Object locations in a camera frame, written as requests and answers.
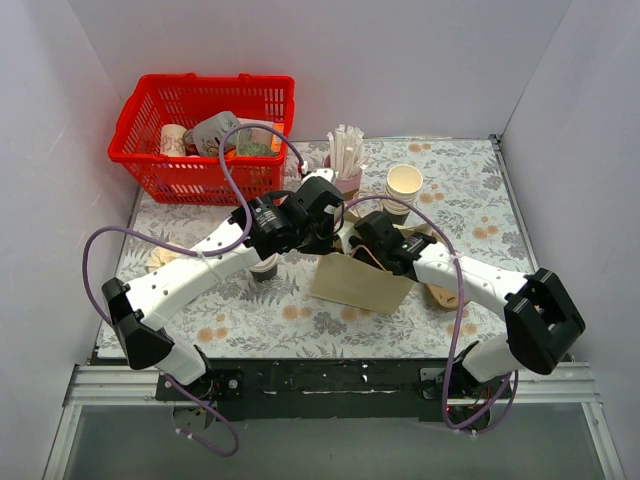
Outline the cream paper bag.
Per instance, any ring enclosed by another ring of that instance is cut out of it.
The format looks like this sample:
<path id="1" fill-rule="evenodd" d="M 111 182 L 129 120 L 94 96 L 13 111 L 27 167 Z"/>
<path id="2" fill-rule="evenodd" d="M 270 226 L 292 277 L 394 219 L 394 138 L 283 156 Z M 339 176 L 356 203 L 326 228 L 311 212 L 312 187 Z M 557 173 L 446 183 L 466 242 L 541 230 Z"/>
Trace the cream paper bag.
<path id="1" fill-rule="evenodd" d="M 373 267 L 354 257 L 349 238 L 356 234 L 356 222 L 364 217 L 345 215 L 344 225 L 338 232 L 339 249 L 319 259 L 310 293 L 318 299 L 391 315 L 398 310 L 417 279 L 394 276 L 390 271 Z M 424 225 L 415 229 L 393 225 L 405 237 L 413 232 L 429 235 L 429 229 Z"/>

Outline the black single paper cup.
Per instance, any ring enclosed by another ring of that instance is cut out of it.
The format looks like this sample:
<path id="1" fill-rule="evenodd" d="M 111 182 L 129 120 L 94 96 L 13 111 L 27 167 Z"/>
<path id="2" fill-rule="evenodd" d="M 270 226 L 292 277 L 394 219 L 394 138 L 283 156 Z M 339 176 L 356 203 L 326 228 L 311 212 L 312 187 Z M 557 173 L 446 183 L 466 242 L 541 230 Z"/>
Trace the black single paper cup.
<path id="1" fill-rule="evenodd" d="M 260 267 L 260 268 L 251 268 L 250 273 L 255 282 L 262 283 L 271 280 L 277 275 L 278 266 L 273 265 L 269 268 Z"/>

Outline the brown cardboard cup carrier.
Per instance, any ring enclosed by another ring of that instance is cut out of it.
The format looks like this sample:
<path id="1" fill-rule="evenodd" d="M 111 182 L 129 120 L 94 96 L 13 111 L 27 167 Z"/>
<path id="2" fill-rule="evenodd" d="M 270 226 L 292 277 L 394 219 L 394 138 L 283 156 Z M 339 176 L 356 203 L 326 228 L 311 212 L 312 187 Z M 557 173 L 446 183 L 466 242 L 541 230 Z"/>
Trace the brown cardboard cup carrier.
<path id="1" fill-rule="evenodd" d="M 430 305 L 443 311 L 453 311 L 459 306 L 457 292 L 438 285 L 425 285 L 426 299 Z"/>

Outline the pink straw holder cup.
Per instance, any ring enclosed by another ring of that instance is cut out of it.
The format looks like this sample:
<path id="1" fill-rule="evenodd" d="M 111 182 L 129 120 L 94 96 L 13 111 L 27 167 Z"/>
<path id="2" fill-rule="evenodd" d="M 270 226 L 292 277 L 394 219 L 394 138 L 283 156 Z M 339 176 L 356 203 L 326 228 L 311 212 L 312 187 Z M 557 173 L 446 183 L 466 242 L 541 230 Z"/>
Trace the pink straw holder cup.
<path id="1" fill-rule="evenodd" d="M 351 198 L 359 190 L 362 178 L 362 163 L 358 160 L 348 160 L 340 168 L 334 166 L 331 156 L 327 155 L 323 163 L 325 168 L 330 168 L 335 173 L 335 186 L 348 198 Z"/>

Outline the white plastic cup lid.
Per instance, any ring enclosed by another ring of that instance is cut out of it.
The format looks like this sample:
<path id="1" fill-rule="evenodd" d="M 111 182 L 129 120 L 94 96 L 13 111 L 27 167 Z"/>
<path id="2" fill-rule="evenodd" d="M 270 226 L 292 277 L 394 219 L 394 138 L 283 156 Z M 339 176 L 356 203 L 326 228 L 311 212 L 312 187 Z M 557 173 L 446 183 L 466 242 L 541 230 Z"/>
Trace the white plastic cup lid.
<path id="1" fill-rule="evenodd" d="M 280 257 L 279 254 L 273 254 L 270 257 L 268 257 L 266 260 L 257 264 L 255 268 L 261 271 L 268 271 L 278 264 L 279 257 Z"/>

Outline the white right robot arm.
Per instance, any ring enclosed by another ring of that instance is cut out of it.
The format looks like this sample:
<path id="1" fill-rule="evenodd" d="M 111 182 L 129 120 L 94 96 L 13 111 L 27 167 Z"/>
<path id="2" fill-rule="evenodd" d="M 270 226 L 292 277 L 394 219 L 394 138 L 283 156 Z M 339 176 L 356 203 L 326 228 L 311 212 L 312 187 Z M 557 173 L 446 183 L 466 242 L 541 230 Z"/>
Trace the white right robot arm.
<path id="1" fill-rule="evenodd" d="M 339 232 L 359 260 L 381 265 L 395 276 L 455 291 L 498 315 L 503 334 L 475 341 L 453 360 L 449 373 L 432 381 L 437 395 L 475 397 L 512 371 L 548 375 L 586 329 L 585 321 L 559 277 L 540 268 L 533 274 L 508 271 L 454 256 L 436 237 L 402 233 L 381 212 L 373 212 Z"/>

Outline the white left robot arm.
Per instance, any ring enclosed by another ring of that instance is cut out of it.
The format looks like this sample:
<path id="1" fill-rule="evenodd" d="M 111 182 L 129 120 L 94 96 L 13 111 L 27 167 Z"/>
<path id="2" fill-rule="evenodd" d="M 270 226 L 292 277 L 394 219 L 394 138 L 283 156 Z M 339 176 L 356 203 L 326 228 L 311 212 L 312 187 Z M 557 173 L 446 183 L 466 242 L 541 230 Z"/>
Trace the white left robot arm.
<path id="1" fill-rule="evenodd" d="M 103 285 L 112 328 L 131 369 L 155 367 L 175 379 L 188 398 L 205 398 L 213 386 L 212 369 L 198 347 L 166 332 L 171 318 L 201 294 L 276 254 L 331 251 L 334 214 L 344 202 L 332 170 L 307 175 L 281 204 L 274 199 L 269 193 L 233 211 L 192 255 L 129 282 L 112 278 Z"/>

